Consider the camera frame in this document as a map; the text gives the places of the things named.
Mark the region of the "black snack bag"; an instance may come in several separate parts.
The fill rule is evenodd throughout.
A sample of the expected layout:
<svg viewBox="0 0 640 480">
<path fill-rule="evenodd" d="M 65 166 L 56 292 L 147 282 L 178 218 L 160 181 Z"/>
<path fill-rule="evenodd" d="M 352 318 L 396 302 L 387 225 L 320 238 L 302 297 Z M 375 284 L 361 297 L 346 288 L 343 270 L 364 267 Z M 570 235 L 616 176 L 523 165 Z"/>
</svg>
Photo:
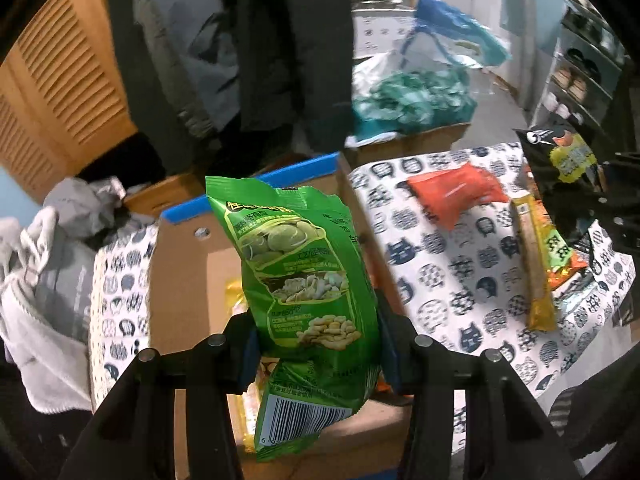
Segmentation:
<svg viewBox="0 0 640 480">
<path fill-rule="evenodd" d="M 596 155 L 578 132 L 562 126 L 515 132 L 549 214 L 576 209 L 587 195 L 602 192 Z"/>
</svg>

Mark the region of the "long yellow biscuit pack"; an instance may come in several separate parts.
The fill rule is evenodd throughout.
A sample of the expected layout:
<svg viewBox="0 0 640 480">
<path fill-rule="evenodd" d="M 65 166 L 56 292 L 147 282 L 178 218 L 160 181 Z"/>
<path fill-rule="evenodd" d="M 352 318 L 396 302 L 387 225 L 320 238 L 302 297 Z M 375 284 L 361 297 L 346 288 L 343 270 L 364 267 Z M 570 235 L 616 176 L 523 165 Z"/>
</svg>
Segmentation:
<svg viewBox="0 0 640 480">
<path fill-rule="evenodd" d="M 230 316 L 242 314 L 248 310 L 242 281 L 239 278 L 227 283 L 224 290 L 224 305 Z"/>
</svg>

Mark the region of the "large orange chips bag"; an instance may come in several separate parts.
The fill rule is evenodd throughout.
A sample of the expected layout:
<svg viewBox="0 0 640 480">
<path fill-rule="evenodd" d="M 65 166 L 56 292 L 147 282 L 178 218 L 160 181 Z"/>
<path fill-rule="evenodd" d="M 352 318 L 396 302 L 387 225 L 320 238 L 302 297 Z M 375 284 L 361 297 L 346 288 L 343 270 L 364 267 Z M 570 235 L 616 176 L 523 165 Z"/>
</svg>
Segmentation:
<svg viewBox="0 0 640 480">
<path fill-rule="evenodd" d="M 547 274 L 547 283 L 551 290 L 555 290 L 577 272 L 585 270 L 588 264 L 582 256 L 568 246 L 552 223 L 541 200 L 533 201 L 533 218 L 540 258 Z"/>
</svg>

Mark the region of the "green pea snack bag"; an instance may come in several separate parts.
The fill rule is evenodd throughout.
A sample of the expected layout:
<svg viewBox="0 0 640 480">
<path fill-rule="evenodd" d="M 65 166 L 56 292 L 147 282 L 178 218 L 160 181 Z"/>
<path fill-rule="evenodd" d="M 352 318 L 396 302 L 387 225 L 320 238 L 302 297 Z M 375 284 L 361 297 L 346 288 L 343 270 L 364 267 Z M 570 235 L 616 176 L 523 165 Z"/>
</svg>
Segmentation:
<svg viewBox="0 0 640 480">
<path fill-rule="evenodd" d="M 277 361 L 260 400 L 258 460 L 302 452 L 357 414 L 380 374 L 378 298 L 352 215 L 311 186 L 208 177 L 205 188 L 241 259 L 265 354 Z"/>
</svg>

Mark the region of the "red snack bag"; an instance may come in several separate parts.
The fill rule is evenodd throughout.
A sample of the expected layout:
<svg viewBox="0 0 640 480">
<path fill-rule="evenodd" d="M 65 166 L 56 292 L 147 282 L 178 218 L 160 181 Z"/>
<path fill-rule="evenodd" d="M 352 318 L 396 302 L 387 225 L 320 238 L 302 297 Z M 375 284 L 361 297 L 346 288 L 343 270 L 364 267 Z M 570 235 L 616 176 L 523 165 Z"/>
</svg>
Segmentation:
<svg viewBox="0 0 640 480">
<path fill-rule="evenodd" d="M 510 200 L 497 177 L 469 162 L 456 169 L 408 177 L 408 185 L 436 224 L 448 231 L 465 211 Z"/>
</svg>

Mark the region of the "blue cardboard box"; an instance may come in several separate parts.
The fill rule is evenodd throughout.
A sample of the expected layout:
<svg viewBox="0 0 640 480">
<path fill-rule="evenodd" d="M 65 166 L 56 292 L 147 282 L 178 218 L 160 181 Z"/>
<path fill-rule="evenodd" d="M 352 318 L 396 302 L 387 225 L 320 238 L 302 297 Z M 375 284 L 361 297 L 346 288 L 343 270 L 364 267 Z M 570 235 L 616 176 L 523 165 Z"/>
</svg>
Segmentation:
<svg viewBox="0 0 640 480">
<path fill-rule="evenodd" d="M 390 306 L 402 310 L 384 254 L 375 243 L 363 208 L 350 187 L 348 162 L 340 153 L 263 174 L 272 186 L 310 185 L 336 194 L 352 212 L 373 284 Z M 241 275 L 232 248 L 204 197 L 167 209 L 160 220 L 150 270 L 150 342 L 162 353 L 189 350 L 224 329 L 230 316 L 224 293 Z M 370 400 L 358 414 L 323 431 L 307 451 L 259 463 L 241 453 L 249 479 L 391 479 L 408 434 L 410 413 Z"/>
</svg>

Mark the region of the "cat pattern tablecloth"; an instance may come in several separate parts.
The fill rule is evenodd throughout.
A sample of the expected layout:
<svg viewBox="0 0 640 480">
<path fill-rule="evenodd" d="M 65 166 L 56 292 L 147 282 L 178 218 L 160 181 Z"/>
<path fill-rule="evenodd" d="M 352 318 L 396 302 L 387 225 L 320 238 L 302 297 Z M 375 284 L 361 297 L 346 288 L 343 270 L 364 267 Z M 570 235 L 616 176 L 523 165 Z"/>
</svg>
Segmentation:
<svg viewBox="0 0 640 480">
<path fill-rule="evenodd" d="M 473 207 L 448 231 L 420 204 L 408 177 L 466 162 L 497 177 L 510 200 Z M 556 330 L 530 330 L 527 271 L 512 209 L 515 197 L 529 194 L 524 166 L 521 145 L 511 143 L 371 162 L 352 171 L 348 180 L 392 274 L 402 304 L 399 313 L 417 333 L 450 351 L 471 356 L 500 351 L 539 396 L 597 337 L 631 290 L 636 269 L 631 256 L 616 252 L 596 222 L 583 243 L 568 245 L 588 266 L 550 289 Z M 245 392 L 258 393 L 260 408 L 277 361 L 266 356 L 256 332 L 257 370 Z"/>
</svg>

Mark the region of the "shoe rack with shoes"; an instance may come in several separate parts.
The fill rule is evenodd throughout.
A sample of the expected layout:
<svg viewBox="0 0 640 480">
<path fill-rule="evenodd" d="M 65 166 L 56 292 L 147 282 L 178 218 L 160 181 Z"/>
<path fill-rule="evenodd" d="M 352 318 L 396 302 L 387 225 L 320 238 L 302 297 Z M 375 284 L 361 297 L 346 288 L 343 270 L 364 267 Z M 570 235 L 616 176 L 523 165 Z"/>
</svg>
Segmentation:
<svg viewBox="0 0 640 480">
<path fill-rule="evenodd" d="M 625 61 L 623 44 L 589 0 L 564 0 L 549 73 L 530 122 L 559 110 L 601 129 Z"/>
</svg>

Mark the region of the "brown cardboard box floor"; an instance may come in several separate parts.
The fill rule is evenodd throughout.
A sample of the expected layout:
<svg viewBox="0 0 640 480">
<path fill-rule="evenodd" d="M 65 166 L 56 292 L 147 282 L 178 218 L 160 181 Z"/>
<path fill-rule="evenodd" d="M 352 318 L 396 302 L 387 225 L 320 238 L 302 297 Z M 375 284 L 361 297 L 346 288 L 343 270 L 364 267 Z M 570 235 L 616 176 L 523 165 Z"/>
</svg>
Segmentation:
<svg viewBox="0 0 640 480">
<path fill-rule="evenodd" d="M 392 138 L 367 140 L 366 144 L 353 148 L 345 146 L 343 154 L 350 166 L 358 167 L 379 160 L 446 152 L 464 137 L 470 125 L 462 122 L 406 136 L 396 133 Z"/>
</svg>

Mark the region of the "grey white clothes pile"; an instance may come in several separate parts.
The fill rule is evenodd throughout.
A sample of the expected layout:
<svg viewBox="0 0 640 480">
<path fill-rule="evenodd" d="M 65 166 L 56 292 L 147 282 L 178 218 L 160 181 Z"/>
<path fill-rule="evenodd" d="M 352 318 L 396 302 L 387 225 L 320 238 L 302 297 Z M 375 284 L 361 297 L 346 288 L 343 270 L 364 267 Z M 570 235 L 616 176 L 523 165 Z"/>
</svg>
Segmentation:
<svg viewBox="0 0 640 480">
<path fill-rule="evenodd" d="M 149 343 L 158 224 L 126 195 L 66 178 L 28 226 L 1 220 L 1 340 L 40 413 L 91 410 Z"/>
</svg>

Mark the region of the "teal cloth in box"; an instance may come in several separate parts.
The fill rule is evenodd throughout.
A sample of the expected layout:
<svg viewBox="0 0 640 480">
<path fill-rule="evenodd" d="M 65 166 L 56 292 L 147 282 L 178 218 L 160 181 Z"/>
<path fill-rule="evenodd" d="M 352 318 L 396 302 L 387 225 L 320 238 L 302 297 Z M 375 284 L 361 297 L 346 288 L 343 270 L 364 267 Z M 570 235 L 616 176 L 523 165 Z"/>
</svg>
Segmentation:
<svg viewBox="0 0 640 480">
<path fill-rule="evenodd" d="M 354 136 L 416 134 L 466 124 L 476 110 L 468 73 L 458 68 L 395 72 L 352 100 Z"/>
</svg>

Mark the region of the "blue plastic bag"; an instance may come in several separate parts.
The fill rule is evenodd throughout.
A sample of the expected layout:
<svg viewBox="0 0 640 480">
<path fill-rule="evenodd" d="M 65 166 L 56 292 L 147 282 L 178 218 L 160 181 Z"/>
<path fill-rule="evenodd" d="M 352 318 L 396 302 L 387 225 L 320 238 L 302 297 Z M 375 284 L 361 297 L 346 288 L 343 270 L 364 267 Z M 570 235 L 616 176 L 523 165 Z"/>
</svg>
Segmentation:
<svg viewBox="0 0 640 480">
<path fill-rule="evenodd" d="M 418 0 L 413 29 L 399 47 L 400 69 L 448 65 L 469 70 L 510 61 L 510 42 L 444 0 Z"/>
</svg>

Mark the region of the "dark hanging coats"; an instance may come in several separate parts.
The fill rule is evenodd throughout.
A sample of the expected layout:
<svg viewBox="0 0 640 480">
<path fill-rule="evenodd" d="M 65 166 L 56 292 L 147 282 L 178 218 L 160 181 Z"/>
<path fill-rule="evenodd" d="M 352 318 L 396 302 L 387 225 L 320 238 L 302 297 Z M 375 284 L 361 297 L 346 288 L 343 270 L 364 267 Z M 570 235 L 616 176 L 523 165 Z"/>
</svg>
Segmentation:
<svg viewBox="0 0 640 480">
<path fill-rule="evenodd" d="M 343 148 L 350 0 L 107 0 L 129 114 L 168 174 Z"/>
</svg>

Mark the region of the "wooden louvered door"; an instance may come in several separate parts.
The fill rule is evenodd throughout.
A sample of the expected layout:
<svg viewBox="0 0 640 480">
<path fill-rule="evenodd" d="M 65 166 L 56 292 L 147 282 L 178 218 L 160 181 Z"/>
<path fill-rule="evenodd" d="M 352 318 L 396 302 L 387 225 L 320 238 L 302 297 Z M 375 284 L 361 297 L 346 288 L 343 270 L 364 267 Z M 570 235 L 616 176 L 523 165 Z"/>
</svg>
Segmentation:
<svg viewBox="0 0 640 480">
<path fill-rule="evenodd" d="M 133 136 L 105 0 L 47 0 L 1 65 L 1 165 L 40 203 Z"/>
</svg>

